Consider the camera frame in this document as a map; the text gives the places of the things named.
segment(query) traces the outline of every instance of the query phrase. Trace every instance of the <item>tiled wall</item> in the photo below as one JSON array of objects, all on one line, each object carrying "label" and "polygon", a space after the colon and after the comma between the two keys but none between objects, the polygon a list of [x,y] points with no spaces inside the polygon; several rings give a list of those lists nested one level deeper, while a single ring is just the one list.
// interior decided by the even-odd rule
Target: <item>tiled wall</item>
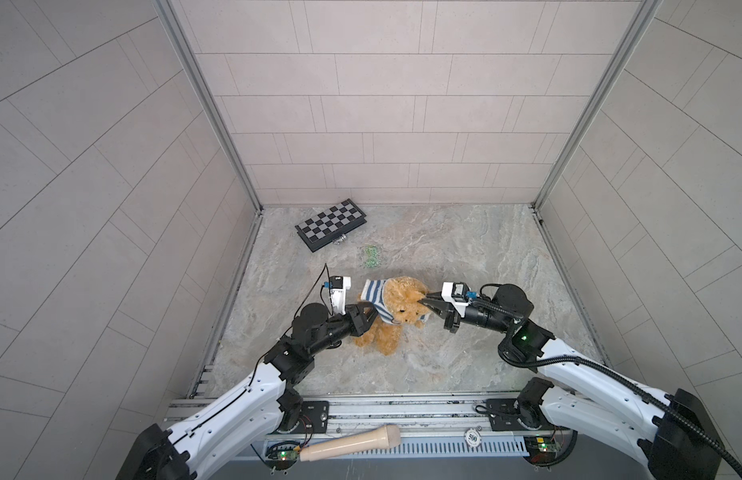
[{"label": "tiled wall", "polygon": [[616,369],[742,462],[742,0],[665,0],[541,216]]},{"label": "tiled wall", "polygon": [[0,0],[0,479],[114,477],[252,216],[150,0]]},{"label": "tiled wall", "polygon": [[264,204],[527,203],[638,2],[174,0]]}]

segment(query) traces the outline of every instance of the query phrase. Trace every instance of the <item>stuffed animal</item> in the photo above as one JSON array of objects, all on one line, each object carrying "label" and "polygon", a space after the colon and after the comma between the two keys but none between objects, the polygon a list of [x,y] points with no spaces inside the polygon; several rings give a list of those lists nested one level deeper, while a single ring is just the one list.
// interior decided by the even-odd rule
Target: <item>stuffed animal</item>
[{"label": "stuffed animal", "polygon": [[359,299],[373,303],[379,318],[368,332],[354,339],[355,344],[366,346],[376,340],[378,351],[383,355],[392,355],[398,348],[403,324],[413,323],[417,328],[424,326],[430,310],[419,300],[426,293],[425,284],[410,276],[366,280]]}]

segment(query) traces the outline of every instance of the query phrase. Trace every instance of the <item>black and white checkered pattern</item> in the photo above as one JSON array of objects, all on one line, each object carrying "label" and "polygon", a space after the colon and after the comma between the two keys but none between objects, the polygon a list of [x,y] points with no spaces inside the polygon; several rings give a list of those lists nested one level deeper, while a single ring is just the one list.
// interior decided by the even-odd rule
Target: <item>black and white checkered pattern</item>
[{"label": "black and white checkered pattern", "polygon": [[308,242],[315,243],[326,236],[345,233],[347,231],[345,227],[365,216],[360,208],[347,199],[303,221],[297,225],[297,229],[304,234]]}]

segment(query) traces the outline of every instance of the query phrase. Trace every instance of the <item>teddy bear head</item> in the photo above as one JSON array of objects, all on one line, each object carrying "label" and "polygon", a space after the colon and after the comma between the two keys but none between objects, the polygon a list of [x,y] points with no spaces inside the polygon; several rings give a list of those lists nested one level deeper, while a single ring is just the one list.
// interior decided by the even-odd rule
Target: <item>teddy bear head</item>
[{"label": "teddy bear head", "polygon": [[419,303],[427,294],[427,287],[410,276],[397,276],[387,280],[383,300],[395,323],[415,323],[429,308]]}]

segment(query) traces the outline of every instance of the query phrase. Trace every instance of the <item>teddy bear leg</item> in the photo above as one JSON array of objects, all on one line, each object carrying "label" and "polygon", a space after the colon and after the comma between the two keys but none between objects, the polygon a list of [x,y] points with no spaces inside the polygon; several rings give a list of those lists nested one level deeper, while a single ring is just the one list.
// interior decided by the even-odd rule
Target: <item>teddy bear leg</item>
[{"label": "teddy bear leg", "polygon": [[402,331],[401,325],[391,325],[386,322],[379,325],[379,331],[376,333],[376,348],[382,355],[388,356],[395,353]]},{"label": "teddy bear leg", "polygon": [[369,328],[368,332],[365,332],[361,336],[353,337],[353,342],[355,342],[355,345],[363,347],[373,342],[374,337],[376,336],[376,331],[379,329],[379,324],[381,322],[381,320],[377,320],[376,322],[371,324],[371,328]]}]

